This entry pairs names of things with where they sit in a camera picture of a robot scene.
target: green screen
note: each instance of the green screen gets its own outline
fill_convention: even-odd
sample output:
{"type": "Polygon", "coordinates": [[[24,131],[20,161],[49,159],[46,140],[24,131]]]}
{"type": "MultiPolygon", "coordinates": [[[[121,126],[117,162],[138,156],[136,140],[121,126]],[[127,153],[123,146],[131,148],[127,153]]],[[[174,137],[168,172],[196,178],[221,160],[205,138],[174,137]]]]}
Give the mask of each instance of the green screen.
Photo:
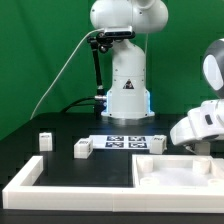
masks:
{"type": "MultiPolygon", "coordinates": [[[[169,20],[149,35],[147,88],[155,113],[183,114],[216,99],[201,64],[206,48],[224,37],[223,0],[164,0],[169,20]]],[[[93,27],[94,0],[0,0],[0,138],[30,119],[33,109],[79,41],[93,27]]],[[[133,42],[144,47],[145,35],[133,42]]],[[[111,53],[100,55],[103,82],[111,85],[111,53]]],[[[96,93],[92,53],[85,42],[37,114],[58,112],[96,93]]],[[[91,112],[92,107],[76,108],[91,112]]]]}

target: cable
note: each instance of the cable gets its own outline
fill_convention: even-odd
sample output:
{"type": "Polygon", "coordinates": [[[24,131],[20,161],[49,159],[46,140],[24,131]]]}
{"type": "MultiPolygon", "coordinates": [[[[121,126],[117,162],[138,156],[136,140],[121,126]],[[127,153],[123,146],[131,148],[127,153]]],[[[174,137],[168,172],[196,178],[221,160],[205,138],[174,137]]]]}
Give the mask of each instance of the cable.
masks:
{"type": "Polygon", "coordinates": [[[73,56],[75,55],[75,53],[77,52],[77,50],[79,49],[79,47],[81,46],[81,44],[84,42],[84,40],[92,33],[95,32],[99,32],[99,31],[103,31],[104,29],[97,29],[97,30],[93,30],[89,33],[87,33],[82,40],[79,42],[79,44],[77,45],[77,47],[75,48],[75,50],[72,52],[71,56],[68,58],[68,60],[66,61],[66,63],[64,64],[64,66],[62,67],[62,69],[60,70],[60,72],[58,73],[58,75],[56,76],[56,78],[54,79],[54,81],[52,82],[52,84],[50,85],[50,87],[48,88],[48,90],[44,93],[44,95],[41,97],[41,99],[39,100],[39,102],[37,103],[31,117],[30,120],[32,120],[34,118],[34,115],[37,111],[37,109],[39,108],[40,104],[42,103],[42,101],[45,99],[45,97],[47,96],[47,94],[51,91],[51,89],[53,88],[54,84],[57,82],[57,80],[59,79],[59,77],[61,76],[61,74],[63,73],[63,71],[65,70],[66,66],[68,65],[68,63],[70,62],[70,60],[73,58],[73,56]]]}
{"type": "Polygon", "coordinates": [[[68,105],[67,107],[65,107],[63,110],[61,110],[60,113],[66,113],[67,110],[69,110],[71,107],[76,106],[78,103],[81,103],[83,101],[87,101],[87,100],[94,100],[95,98],[90,96],[90,97],[86,97],[86,98],[82,98],[79,100],[76,100],[75,102],[71,103],[70,105],[68,105]]]}

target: white platform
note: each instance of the white platform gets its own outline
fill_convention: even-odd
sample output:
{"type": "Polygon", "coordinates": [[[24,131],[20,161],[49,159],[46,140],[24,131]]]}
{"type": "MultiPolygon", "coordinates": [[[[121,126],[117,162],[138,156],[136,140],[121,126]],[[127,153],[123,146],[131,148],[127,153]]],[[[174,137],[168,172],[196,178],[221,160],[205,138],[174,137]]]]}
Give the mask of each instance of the white platform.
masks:
{"type": "Polygon", "coordinates": [[[133,188],[32,186],[43,171],[43,158],[34,156],[3,190],[3,207],[224,213],[223,159],[134,155],[132,165],[133,188]],[[195,159],[209,161],[205,174],[201,173],[205,166],[198,166],[195,159]],[[153,161],[153,166],[145,161],[153,161]],[[142,178],[152,179],[144,182],[142,178]]]}

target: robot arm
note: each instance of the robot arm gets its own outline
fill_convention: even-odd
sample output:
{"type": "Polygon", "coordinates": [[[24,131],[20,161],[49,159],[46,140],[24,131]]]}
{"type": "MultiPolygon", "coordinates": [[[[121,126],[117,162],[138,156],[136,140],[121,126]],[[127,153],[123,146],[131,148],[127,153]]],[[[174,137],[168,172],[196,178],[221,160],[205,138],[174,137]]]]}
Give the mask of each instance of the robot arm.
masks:
{"type": "Polygon", "coordinates": [[[213,42],[203,60],[205,79],[220,97],[204,101],[171,129],[174,145],[224,139],[224,39],[213,42]]]}
{"type": "Polygon", "coordinates": [[[168,20],[165,4],[161,0],[97,0],[90,18],[96,29],[104,29],[101,37],[113,39],[113,81],[101,113],[103,119],[122,125],[150,120],[154,113],[145,88],[145,53],[128,39],[135,33],[160,31],[168,20]]]}

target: small white block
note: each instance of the small white block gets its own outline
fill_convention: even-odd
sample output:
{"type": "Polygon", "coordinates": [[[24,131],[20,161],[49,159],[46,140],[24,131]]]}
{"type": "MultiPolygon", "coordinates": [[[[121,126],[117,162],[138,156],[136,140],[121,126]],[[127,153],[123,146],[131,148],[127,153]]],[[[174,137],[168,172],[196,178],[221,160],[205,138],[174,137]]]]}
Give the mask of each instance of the small white block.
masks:
{"type": "Polygon", "coordinates": [[[39,148],[40,151],[53,150],[52,134],[50,132],[43,132],[39,134],[39,148]]]}
{"type": "Polygon", "coordinates": [[[91,138],[81,138],[74,145],[74,158],[87,159],[93,151],[93,140],[91,138]]]}
{"type": "Polygon", "coordinates": [[[166,146],[167,137],[165,135],[154,135],[150,141],[150,153],[163,154],[166,146]]]}

